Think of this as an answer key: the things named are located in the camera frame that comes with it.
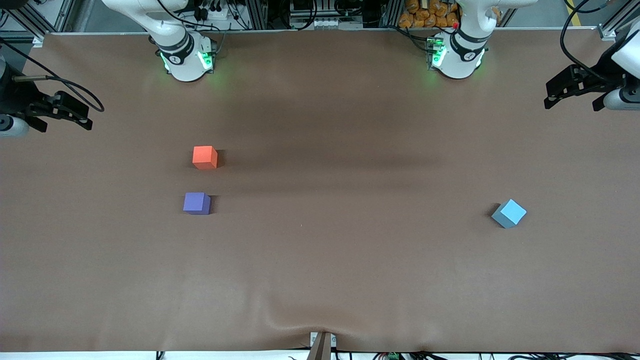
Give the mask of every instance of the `cable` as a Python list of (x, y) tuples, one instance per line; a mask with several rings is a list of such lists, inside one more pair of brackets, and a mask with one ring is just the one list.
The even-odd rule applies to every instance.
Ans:
[[(569, 0), (563, 0), (566, 7), (568, 7), (571, 10), (575, 10), (575, 8), (569, 3)], [(590, 9), (590, 10), (578, 10), (576, 11), (577, 13), (595, 13), (599, 10), (601, 10), (602, 8), (604, 8), (605, 6), (607, 6), (607, 3), (605, 2), (604, 4), (600, 5), (599, 8), (595, 8), (595, 9)]]
[(284, 6), (286, 2), (287, 0), (282, 0), (280, 2), (280, 21), (282, 21), (282, 24), (284, 25), (285, 28), (291, 29), (291, 25), (289, 24), (289, 21), (284, 18), (284, 14), (286, 12), (286, 9), (284, 8)]
[(397, 26), (394, 26), (394, 25), (387, 25), (385, 27), (386, 28), (390, 28), (390, 29), (394, 29), (394, 30), (396, 30), (397, 32), (399, 32), (400, 34), (402, 34), (402, 35), (404, 35), (406, 37), (412, 37), (412, 38), (414, 38), (416, 40), (422, 40), (422, 41), (426, 41), (427, 40), (427, 38), (417, 37), (415, 35), (409, 34), (409, 29), (406, 29), (406, 32), (404, 32), (404, 30), (402, 30), (401, 28), (398, 28)]
[(213, 31), (213, 29), (215, 29), (216, 31), (222, 31), (215, 25), (200, 25), (200, 24), (197, 24), (195, 22), (191, 22), (191, 21), (180, 19), (179, 17), (175, 16), (174, 13), (169, 11), (169, 9), (166, 8), (166, 6), (162, 3), (161, 0), (156, 0), (156, 1), (157, 1), (158, 4), (160, 4), (160, 6), (162, 6), (162, 9), (164, 10), (164, 12), (166, 12), (170, 17), (173, 17), (174, 19), (178, 20), (179, 22), (181, 22), (183, 24), (189, 24), (189, 25), (192, 25), (192, 26), (207, 26), (207, 27), (211, 28), (212, 31)]
[(420, 50), (424, 51), (425, 53), (428, 53), (428, 52), (429, 52), (429, 50), (427, 50), (427, 48), (426, 48), (426, 47), (422, 47), (422, 46), (420, 46), (420, 44), (418, 44), (418, 43), (416, 42), (416, 40), (413, 38), (413, 36), (411, 36), (411, 35), (410, 35), (410, 36), (409, 36), (409, 39), (411, 40), (411, 42), (412, 42), (412, 43), (413, 43), (413, 44), (414, 44), (418, 49), (420, 49)]
[(2, 11), (2, 15), (0, 15), (0, 20), (2, 20), (2, 24), (0, 24), (0, 28), (2, 28), (6, 22), (9, 20), (9, 13), (7, 13), (6, 11)]
[(298, 31), (308, 28), (316, 20), (316, 15), (318, 14), (318, 4), (316, 4), (316, 0), (309, 1), (311, 2), (311, 7), (309, 8), (309, 20), (302, 28), (298, 29)]
[(225, 31), (225, 33), (222, 35), (222, 40), (220, 41), (220, 46), (218, 46), (218, 48), (216, 49), (216, 55), (220, 53), (220, 51), (222, 51), (222, 45), (225, 44), (225, 38), (227, 37), (227, 33), (229, 32), (229, 30)]
[(64, 85), (66, 85), (68, 88), (73, 89), (71, 86), (74, 86), (84, 92), (87, 93), (87, 95), (89, 95), (100, 107), (99, 109), (97, 107), (95, 107), (93, 104), (91, 104), (90, 102), (86, 101), (85, 99), (83, 99), (87, 105), (91, 106), (93, 109), (95, 109), (96, 111), (99, 112), (103, 112), (104, 111), (104, 105), (102, 105), (102, 103), (100, 102), (100, 99), (98, 99), (97, 96), (95, 96), (89, 89), (85, 88), (84, 86), (75, 83), (73, 81), (67, 80), (67, 79), (63, 79), (63, 78), (59, 78), (58, 76), (46, 76), (47, 80), (53, 80), (53, 81), (59, 81), (61, 83), (63, 83)]
[(440, 26), (435, 26), (435, 25), (434, 25), (433, 27), (434, 27), (434, 28), (436, 28), (436, 29), (439, 29), (440, 31), (443, 31), (443, 32), (445, 32), (445, 33), (447, 33), (447, 34), (449, 34), (449, 35), (453, 35), (453, 34), (455, 34), (455, 33), (458, 31), (457, 29), (455, 29), (455, 30), (454, 30), (454, 31), (452, 31), (452, 32), (448, 32), (447, 30), (445, 30), (445, 29), (441, 28)]
[(580, 60), (578, 60), (574, 55), (572, 55), (571, 53), (569, 53), (569, 50), (567, 50), (565, 44), (564, 44), (564, 36), (566, 34), (566, 30), (569, 28), (569, 24), (571, 23), (571, 20), (573, 19), (573, 16), (575, 16), (575, 14), (577, 13), (578, 10), (580, 10), (580, 8), (582, 8), (589, 0), (582, 0), (582, 2), (580, 2), (578, 4), (578, 6), (576, 6), (572, 11), (571, 14), (569, 14), (569, 17), (566, 18), (566, 21), (564, 22), (564, 26), (562, 27), (562, 32), (560, 32), (560, 49), (562, 49), (562, 52), (564, 53), (564, 55), (569, 58), (569, 60), (573, 61), (574, 64), (580, 66), (581, 68), (583, 68), (586, 72), (590, 73), (591, 75), (593, 75), (594, 77), (596, 77), (598, 80), (604, 82), (604, 83), (613, 83), (613, 81), (604, 78), (602, 75), (598, 74), (597, 72), (595, 72), (592, 68), (588, 67), (587, 65), (583, 64)]
[[(233, 9), (231, 9), (231, 5), (232, 4), (233, 4), (234, 8), (236, 9), (236, 13), (235, 14), (233, 14)], [(245, 30), (250, 30), (249, 25), (247, 25), (244, 22), (244, 19), (242, 18), (242, 13), (240, 12), (240, 10), (238, 10), (238, 5), (236, 4), (236, 2), (232, 1), (232, 0), (229, 0), (229, 1), (227, 1), (227, 6), (229, 7), (229, 12), (233, 16), (234, 20), (236, 20), (238, 25), (240, 25)]]
[[(55, 72), (51, 71), (48, 67), (42, 65), (39, 61), (34, 60), (29, 55), (27, 55), (27, 54), (23, 53), (22, 51), (18, 50), (15, 46), (9, 44), (5, 39), (0, 38), (0, 42), (3, 43), (4, 45), (7, 45), (9, 47), (9, 49), (15, 51), (17, 54), (21, 55), (25, 59), (31, 61), (32, 63), (34, 63), (36, 65), (38, 65), (40, 68), (42, 68), (42, 70), (45, 70), (46, 72), (50, 73), (51, 76), (47, 76), (47, 79), (51, 78), (50, 80), (60, 81), (67, 88), (69, 88), (69, 90), (73, 91), (73, 93), (76, 94), (80, 98), (80, 100), (84, 101), (85, 104), (87, 104), (88, 106), (93, 108), (95, 111), (97, 111), (99, 113), (102, 113), (104, 111), (104, 105), (102, 105), (102, 103), (100, 102), (100, 99), (98, 99), (98, 97), (95, 96), (92, 92), (90, 92), (87, 88), (85, 88), (83, 86), (80, 86), (77, 83), (74, 83), (72, 81), (69, 81), (69, 80), (66, 80), (66, 79), (63, 79), (63, 78), (59, 77)], [(74, 88), (74, 86), (78, 87), (82, 91), (86, 92), (93, 100), (95, 100), (97, 106), (93, 105), (89, 100), (87, 100), (84, 96), (82, 96), (82, 94), (80, 94)]]
[(349, 17), (349, 16), (356, 16), (356, 15), (360, 15), (360, 14), (362, 13), (362, 4), (360, 5), (360, 7), (359, 7), (357, 10), (353, 11), (352, 13), (349, 13), (349, 12), (347, 11), (347, 9), (346, 9), (346, 8), (345, 8), (344, 10), (341, 10), (341, 9), (338, 7), (338, 4), (339, 4), (339, 3), (341, 3), (341, 2), (342, 2), (342, 0), (335, 0), (335, 1), (333, 2), (333, 9), (334, 9), (334, 10), (335, 10), (335, 12), (337, 12), (338, 14), (340, 14), (340, 15), (342, 15), (342, 16)]

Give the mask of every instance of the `purple cube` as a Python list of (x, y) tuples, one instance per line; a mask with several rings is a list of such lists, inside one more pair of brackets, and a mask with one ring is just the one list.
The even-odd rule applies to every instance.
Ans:
[(211, 198), (205, 193), (187, 193), (184, 196), (184, 210), (191, 215), (208, 215)]

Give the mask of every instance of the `metal frame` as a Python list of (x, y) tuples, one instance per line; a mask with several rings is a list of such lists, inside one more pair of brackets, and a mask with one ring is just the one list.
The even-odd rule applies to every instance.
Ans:
[(246, 0), (246, 8), (249, 11), (249, 19), (254, 30), (267, 29), (267, 4), (263, 0)]
[(63, 31), (69, 19), (69, 13), (76, 4), (76, 0), (63, 0), (56, 17), (55, 24), (51, 24), (32, 4), (27, 4), (17, 10), (5, 10), (25, 31), (2, 31), (2, 37), (7, 39), (33, 39), (33, 43), (42, 45), (44, 36), (49, 33)]
[(380, 18), (380, 25), (385, 26), (397, 26), (400, 15), (404, 12), (403, 0), (389, 0), (387, 2), (386, 11), (383, 12), (382, 18)]
[(513, 19), (513, 16), (515, 15), (516, 11), (518, 9), (507, 9), (507, 11), (505, 11), (502, 14), (502, 18), (500, 20), (500, 24), (498, 25), (499, 28), (505, 28), (507, 26), (507, 24), (509, 24), (509, 21), (511, 21), (511, 19)]
[(17, 10), (6, 11), (19, 22), (23, 28), (30, 32), (36, 41), (42, 42), (46, 34), (56, 31), (47, 19), (31, 4), (27, 4)]
[(607, 22), (598, 25), (598, 32), (602, 40), (615, 40), (616, 31), (627, 25), (629, 17), (640, 9), (640, 0), (628, 0)]

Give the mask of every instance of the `light blue cube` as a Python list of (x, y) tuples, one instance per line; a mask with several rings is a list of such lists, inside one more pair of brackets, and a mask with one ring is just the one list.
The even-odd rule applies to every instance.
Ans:
[(527, 210), (523, 209), (513, 199), (509, 199), (509, 201), (503, 202), (491, 217), (503, 228), (509, 229), (518, 225), (518, 222), (526, 213)]

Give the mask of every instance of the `metal bracket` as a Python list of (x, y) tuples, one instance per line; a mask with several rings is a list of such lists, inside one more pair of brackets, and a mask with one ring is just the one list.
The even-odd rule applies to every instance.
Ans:
[[(314, 346), (314, 343), (316, 342), (317, 336), (318, 336), (317, 332), (312, 332), (311, 333), (311, 337), (310, 337), (310, 341), (309, 341), (309, 346), (310, 347)], [(337, 343), (336, 343), (335, 335), (329, 334), (329, 336), (331, 337), (331, 347), (336, 347)]]
[(615, 30), (606, 31), (602, 24), (598, 24), (598, 34), (600, 34), (600, 39), (602, 41), (616, 41)]
[(31, 41), (31, 45), (33, 45), (33, 47), (36, 47), (36, 48), (41, 48), (43, 41), (44, 41), (43, 38), (33, 37), (33, 41)]
[(331, 360), (331, 340), (334, 337), (326, 332), (320, 332), (313, 340), (307, 360)]

